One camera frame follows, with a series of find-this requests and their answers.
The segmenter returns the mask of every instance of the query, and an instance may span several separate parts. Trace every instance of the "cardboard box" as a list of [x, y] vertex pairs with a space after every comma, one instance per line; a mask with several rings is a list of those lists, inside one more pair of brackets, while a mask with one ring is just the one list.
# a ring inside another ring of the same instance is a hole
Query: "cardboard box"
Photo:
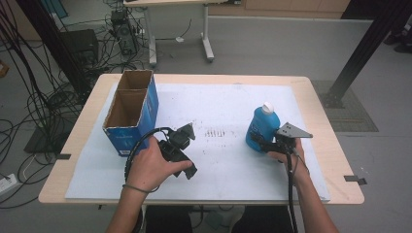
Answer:
[[[120, 156], [128, 156], [140, 138], [155, 128], [158, 98], [153, 71], [124, 71], [103, 130]], [[140, 149], [148, 146], [146, 142]]]

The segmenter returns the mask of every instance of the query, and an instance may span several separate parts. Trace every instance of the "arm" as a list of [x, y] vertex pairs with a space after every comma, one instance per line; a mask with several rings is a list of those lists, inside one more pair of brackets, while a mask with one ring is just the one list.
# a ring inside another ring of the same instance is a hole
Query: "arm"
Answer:
[[[157, 139], [151, 137], [149, 147], [135, 156], [127, 184], [150, 191], [161, 185], [170, 175], [190, 166], [191, 161], [172, 163], [164, 160]], [[147, 195], [145, 192], [124, 187], [118, 207], [106, 232], [131, 232]]]
[[[300, 209], [302, 211], [303, 223], [306, 232], [338, 232], [336, 226], [327, 213], [324, 204], [319, 198], [318, 192], [313, 186], [312, 180], [304, 161], [304, 151], [300, 139], [296, 139], [296, 150], [300, 154], [302, 160], [297, 161], [294, 173], [294, 184], [299, 196]], [[287, 164], [287, 159], [284, 154], [278, 152], [269, 152], [269, 156]], [[292, 156], [292, 166], [296, 164], [297, 156]]]

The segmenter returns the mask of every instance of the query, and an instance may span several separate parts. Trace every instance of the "white bottle cap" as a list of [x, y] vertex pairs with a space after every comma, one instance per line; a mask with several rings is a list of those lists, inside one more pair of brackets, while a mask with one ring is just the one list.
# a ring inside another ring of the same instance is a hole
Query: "white bottle cap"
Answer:
[[273, 111], [275, 111], [275, 108], [273, 108], [273, 105], [271, 103], [264, 102], [263, 106], [261, 107], [261, 110], [264, 114], [271, 115]]

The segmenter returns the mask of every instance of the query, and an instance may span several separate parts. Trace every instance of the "wrist strap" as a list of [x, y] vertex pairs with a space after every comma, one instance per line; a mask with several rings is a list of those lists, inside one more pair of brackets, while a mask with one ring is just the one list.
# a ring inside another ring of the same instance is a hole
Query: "wrist strap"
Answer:
[[138, 187], [129, 185], [129, 184], [127, 184], [127, 183], [125, 183], [125, 184], [123, 185], [123, 187], [128, 187], [128, 188], [131, 188], [131, 189], [134, 189], [134, 190], [143, 192], [143, 193], [147, 193], [147, 194], [152, 193], [152, 192], [156, 192], [156, 191], [158, 190], [158, 188], [159, 188], [159, 186], [158, 186], [157, 188], [155, 188], [155, 189], [152, 190], [152, 191], [147, 191], [147, 190], [143, 190], [143, 189], [140, 189], [140, 188], [138, 188]]

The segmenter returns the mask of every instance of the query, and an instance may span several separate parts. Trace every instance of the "black pole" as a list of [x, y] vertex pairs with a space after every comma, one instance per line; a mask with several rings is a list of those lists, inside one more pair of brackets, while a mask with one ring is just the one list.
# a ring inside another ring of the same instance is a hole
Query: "black pole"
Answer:
[[61, 40], [59, 30], [41, 0], [16, 1], [77, 92], [80, 102], [85, 103], [91, 93], [91, 86], [86, 81], [85, 73]]
[[378, 49], [382, 41], [394, 26], [397, 18], [402, 14], [412, 14], [411, 0], [388, 1], [386, 7], [376, 17], [360, 40], [340, 75], [329, 89], [329, 92], [321, 97], [324, 107], [342, 108], [342, 97], [351, 86], [357, 75], [361, 72], [366, 62]]

